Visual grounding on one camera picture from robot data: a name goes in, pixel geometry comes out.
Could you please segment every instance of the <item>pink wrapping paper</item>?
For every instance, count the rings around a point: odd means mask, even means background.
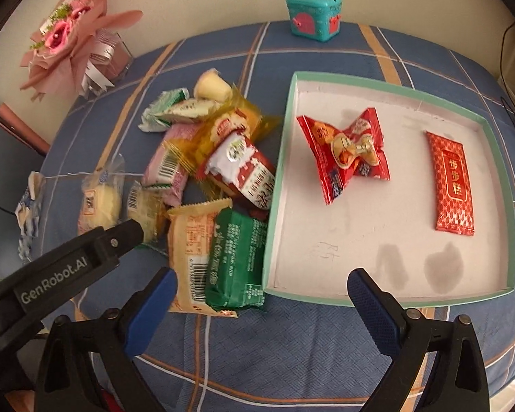
[[[59,0],[56,8],[65,0]],[[40,51],[28,51],[21,60],[21,66],[28,66],[28,80],[20,88],[33,87],[36,93],[32,97],[41,99],[46,93],[72,97],[81,90],[85,67],[95,44],[95,32],[101,28],[116,30],[128,28],[143,16],[142,11],[126,11],[107,14],[107,0],[93,0],[89,9],[74,24],[65,46],[57,54],[43,54]],[[35,42],[45,36],[40,30],[31,35]]]

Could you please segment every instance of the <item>barcode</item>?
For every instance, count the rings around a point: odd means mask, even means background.
[[[129,210],[137,210],[137,187],[132,187],[129,191],[128,197],[128,209]]]
[[[208,259],[189,258],[189,282],[191,283],[191,299],[193,302],[205,302],[206,268]]]
[[[173,180],[173,176],[176,174],[179,160],[176,155],[171,152],[166,152],[164,158],[162,158],[162,164],[158,170],[158,175],[168,180]]]

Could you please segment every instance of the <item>beige snack package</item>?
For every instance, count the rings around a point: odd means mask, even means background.
[[[177,295],[170,311],[236,318],[234,311],[214,311],[206,305],[206,269],[214,235],[214,220],[231,198],[174,207],[168,211],[170,268],[177,274]]]

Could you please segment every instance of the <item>teal toy box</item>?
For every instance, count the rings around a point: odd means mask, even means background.
[[[339,32],[342,0],[286,0],[292,34],[326,42]]]

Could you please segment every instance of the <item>blue gripper pad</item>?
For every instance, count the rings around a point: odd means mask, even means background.
[[[396,357],[401,349],[400,327],[380,299],[386,293],[380,290],[364,269],[358,268],[351,271],[347,278],[347,294],[380,353]]]
[[[130,359],[146,350],[177,293],[177,276],[173,270],[167,270],[158,283],[153,282],[154,279],[147,286],[156,285],[154,290],[148,293],[126,328],[124,352]]]

